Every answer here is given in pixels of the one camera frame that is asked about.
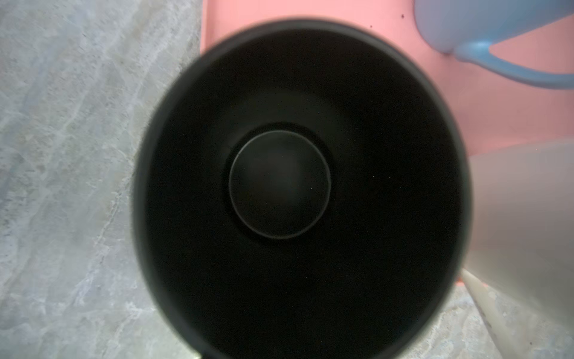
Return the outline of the black mug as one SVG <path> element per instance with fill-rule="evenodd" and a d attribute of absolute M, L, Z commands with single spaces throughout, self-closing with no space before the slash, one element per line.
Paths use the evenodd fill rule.
<path fill-rule="evenodd" d="M 469 164 L 448 106 L 383 39 L 284 19 L 205 52 L 141 145 L 135 249 L 202 358 L 396 358 L 457 280 Z"/>

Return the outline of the light blue mug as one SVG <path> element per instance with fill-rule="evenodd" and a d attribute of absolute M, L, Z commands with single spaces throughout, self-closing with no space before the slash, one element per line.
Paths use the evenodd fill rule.
<path fill-rule="evenodd" d="M 512 64 L 493 55 L 490 47 L 572 14 L 573 2 L 564 0 L 414 2 L 417 30 L 432 49 L 515 82 L 553 90 L 572 89 L 573 75 Z"/>

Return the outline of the cream white mug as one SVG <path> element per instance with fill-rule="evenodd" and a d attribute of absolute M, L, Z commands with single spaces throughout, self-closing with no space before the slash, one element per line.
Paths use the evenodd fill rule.
<path fill-rule="evenodd" d="M 496 348 L 520 358 L 487 288 L 573 326 L 573 140 L 472 156 L 472 233 L 460 273 Z"/>

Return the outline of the pink tray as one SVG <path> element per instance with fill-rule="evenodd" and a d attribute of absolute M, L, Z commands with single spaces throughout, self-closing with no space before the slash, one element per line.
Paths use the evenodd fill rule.
<path fill-rule="evenodd" d="M 432 49 L 416 27 L 412 1 L 205 1 L 200 49 L 248 28 L 287 19 L 320 19 L 367 32 L 406 55 L 451 109 L 475 155 L 573 135 L 573 92 L 505 79 Z"/>

